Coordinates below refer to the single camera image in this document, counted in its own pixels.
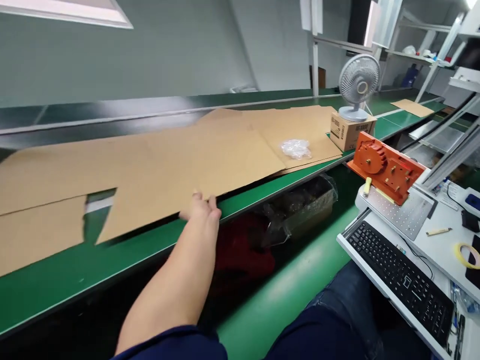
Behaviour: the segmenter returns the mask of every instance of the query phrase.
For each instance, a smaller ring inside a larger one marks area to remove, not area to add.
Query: person's arm
[[[194,193],[188,220],[170,257],[128,312],[115,354],[181,325],[196,325],[209,292],[221,211],[215,197]]]

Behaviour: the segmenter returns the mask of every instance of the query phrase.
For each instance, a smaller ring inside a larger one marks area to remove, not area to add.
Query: perforated metal plate
[[[367,197],[362,196],[372,209],[377,210],[412,241],[415,241],[433,206],[415,192],[409,194],[402,206],[398,206],[380,195],[373,186]]]

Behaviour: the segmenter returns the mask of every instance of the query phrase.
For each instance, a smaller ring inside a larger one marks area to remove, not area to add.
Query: fan grille
[[[376,89],[380,80],[380,65],[373,56],[354,56],[340,75],[340,94],[351,104],[364,102]]]

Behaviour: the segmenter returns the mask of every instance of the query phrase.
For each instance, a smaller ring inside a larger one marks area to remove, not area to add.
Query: gear
[[[364,141],[357,149],[360,167],[369,174],[378,174],[387,166],[387,156],[382,144],[375,140]]]

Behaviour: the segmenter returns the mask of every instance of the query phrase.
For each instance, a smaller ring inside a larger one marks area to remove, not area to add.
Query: window
[[[115,0],[0,0],[0,12],[133,29]]]

